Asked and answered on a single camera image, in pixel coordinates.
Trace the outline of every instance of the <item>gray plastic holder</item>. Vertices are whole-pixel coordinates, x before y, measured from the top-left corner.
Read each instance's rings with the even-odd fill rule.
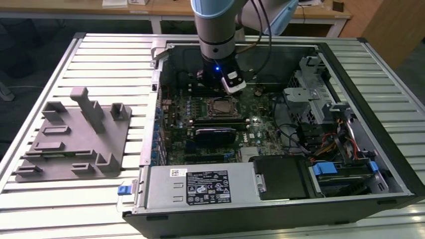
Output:
[[[72,89],[70,99],[80,108],[45,104],[42,126],[14,172],[17,182],[120,175],[132,109],[122,103],[100,107],[85,87]]]

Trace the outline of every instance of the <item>power supply label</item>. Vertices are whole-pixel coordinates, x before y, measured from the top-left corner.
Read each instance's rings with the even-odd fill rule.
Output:
[[[226,171],[186,173],[186,203],[192,205],[230,203]]]

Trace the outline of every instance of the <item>floor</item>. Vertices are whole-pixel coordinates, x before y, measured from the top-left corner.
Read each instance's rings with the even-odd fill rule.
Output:
[[[41,89],[54,70],[57,62],[76,32],[92,33],[152,33],[146,21],[84,21],[34,20],[41,33],[42,46],[28,50],[36,71],[20,79],[10,78],[0,71],[1,82],[10,87],[16,96],[12,102],[0,100],[0,159],[5,154],[20,126],[26,118]],[[192,24],[165,21],[164,34],[194,34]],[[396,70],[413,93],[425,104],[425,44],[421,43],[402,66]]]

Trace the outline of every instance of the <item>metal slotted table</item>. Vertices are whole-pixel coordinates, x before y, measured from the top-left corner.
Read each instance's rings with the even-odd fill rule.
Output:
[[[142,238],[117,211],[117,186],[137,178],[142,148],[150,82],[158,76],[152,61],[153,49],[166,41],[197,40],[192,35],[77,34],[41,92],[10,148],[0,163],[0,234],[1,238]],[[425,108],[382,62],[366,42],[357,39],[277,37],[274,41],[326,42],[372,110],[419,178],[425,179]],[[48,101],[69,99],[74,86],[86,86],[90,100],[101,105],[122,102],[132,107],[130,129],[120,176],[113,179],[16,183],[10,176],[22,163],[40,129],[40,110]],[[333,81],[344,101],[342,92]],[[130,207],[132,196],[124,196]],[[377,213],[354,224],[260,231],[197,238],[422,238],[425,206],[417,203],[398,210]]]

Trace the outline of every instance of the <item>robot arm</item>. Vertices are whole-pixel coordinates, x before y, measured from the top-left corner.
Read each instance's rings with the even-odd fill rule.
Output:
[[[197,77],[212,88],[222,87],[233,94],[245,86],[244,72],[238,68],[234,52],[234,17],[242,25],[264,34],[280,35],[289,24],[298,0],[262,1],[270,20],[270,29],[260,7],[260,0],[192,0],[200,37],[204,69]],[[258,9],[261,21],[254,10]]]

